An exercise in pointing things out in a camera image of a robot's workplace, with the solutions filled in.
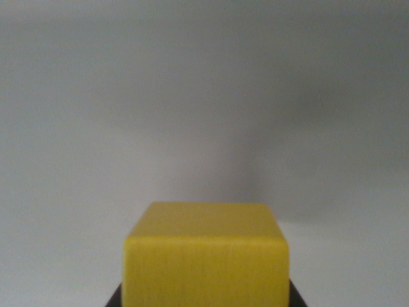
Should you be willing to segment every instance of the black base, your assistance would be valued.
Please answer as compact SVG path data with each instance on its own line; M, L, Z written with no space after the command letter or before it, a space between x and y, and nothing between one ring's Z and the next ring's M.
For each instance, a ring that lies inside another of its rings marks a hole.
M121 285L105 307L121 307ZM307 307L291 280L289 281L289 307Z

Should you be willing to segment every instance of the cube front face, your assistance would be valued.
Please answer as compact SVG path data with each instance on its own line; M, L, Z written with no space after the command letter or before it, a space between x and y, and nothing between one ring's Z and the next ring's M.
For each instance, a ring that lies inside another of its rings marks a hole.
M288 245L268 207L154 203L140 221L124 243L124 307L288 306Z

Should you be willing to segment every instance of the gray backdrop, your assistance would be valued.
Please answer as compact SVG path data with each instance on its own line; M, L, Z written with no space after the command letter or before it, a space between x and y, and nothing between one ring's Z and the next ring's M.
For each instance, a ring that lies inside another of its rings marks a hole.
M3 1L0 304L104 306L156 200L271 206L310 306L409 303L409 9Z

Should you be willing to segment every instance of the wooden block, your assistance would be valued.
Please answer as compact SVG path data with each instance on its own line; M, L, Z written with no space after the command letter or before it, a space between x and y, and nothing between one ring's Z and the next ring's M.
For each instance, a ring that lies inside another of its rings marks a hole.
M123 307L287 307L288 245L266 205L152 203L123 246Z

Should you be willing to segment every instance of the yellow cube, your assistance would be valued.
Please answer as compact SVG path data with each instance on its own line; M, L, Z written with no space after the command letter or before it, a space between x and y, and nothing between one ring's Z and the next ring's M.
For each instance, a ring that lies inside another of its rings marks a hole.
M288 307L287 242L266 205L152 203L123 246L123 307Z

